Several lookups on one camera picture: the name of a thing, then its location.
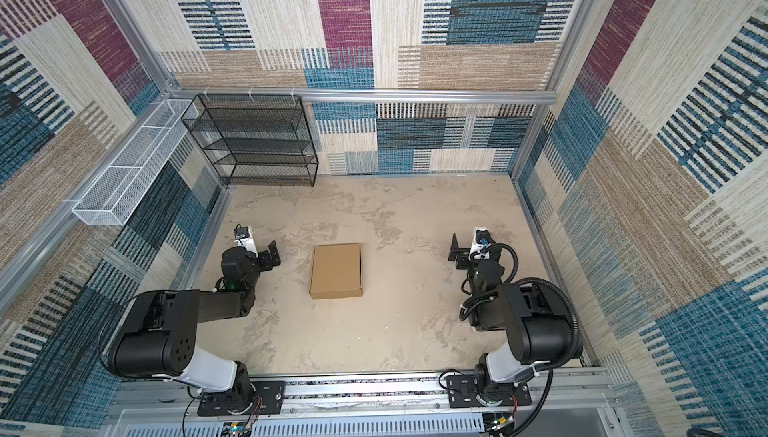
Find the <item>brown cardboard box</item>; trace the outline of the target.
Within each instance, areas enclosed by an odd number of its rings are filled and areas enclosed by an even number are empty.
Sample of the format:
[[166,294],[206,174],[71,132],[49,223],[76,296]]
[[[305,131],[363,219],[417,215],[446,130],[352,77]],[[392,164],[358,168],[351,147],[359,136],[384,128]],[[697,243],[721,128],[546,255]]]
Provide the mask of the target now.
[[359,243],[314,248],[309,295],[313,300],[361,297],[362,246]]

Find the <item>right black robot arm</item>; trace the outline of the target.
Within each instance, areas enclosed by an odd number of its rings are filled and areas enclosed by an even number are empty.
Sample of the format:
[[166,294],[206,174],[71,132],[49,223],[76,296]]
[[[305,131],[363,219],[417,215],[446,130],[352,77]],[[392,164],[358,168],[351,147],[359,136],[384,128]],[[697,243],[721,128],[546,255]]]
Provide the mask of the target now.
[[519,258],[485,228],[462,247],[452,237],[448,260],[466,276],[458,319],[478,332],[502,332],[499,348],[482,354],[468,374],[447,370],[438,384],[452,408],[527,406],[528,384],[581,357],[583,339],[575,306],[552,282],[518,278]]

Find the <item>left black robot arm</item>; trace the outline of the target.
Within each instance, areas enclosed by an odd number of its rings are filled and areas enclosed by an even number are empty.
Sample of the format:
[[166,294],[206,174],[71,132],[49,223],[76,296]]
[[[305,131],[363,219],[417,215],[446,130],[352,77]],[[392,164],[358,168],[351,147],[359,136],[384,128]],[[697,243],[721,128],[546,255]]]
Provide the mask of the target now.
[[222,277],[211,291],[136,295],[119,328],[102,336],[103,366],[117,377],[170,380],[199,390],[201,417],[277,413],[282,382],[254,383],[244,363],[203,349],[196,338],[201,323],[248,316],[259,277],[280,264],[274,241],[264,251],[235,246],[223,252]]

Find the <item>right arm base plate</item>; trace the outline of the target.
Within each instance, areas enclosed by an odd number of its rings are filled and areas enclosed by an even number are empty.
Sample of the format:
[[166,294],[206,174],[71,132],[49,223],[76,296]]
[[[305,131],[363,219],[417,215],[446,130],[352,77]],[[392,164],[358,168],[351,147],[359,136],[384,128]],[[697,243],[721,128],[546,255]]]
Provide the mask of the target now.
[[444,372],[438,384],[447,392],[451,408],[515,407],[532,404],[530,391],[524,385],[485,381],[458,372]]

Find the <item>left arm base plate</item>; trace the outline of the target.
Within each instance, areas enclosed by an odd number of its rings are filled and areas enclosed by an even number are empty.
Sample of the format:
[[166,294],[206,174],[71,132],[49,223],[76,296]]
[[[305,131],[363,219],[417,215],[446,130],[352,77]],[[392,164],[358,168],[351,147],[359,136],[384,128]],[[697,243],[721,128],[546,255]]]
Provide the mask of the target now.
[[200,399],[199,417],[277,415],[285,395],[285,381],[252,381],[244,391],[205,392]]

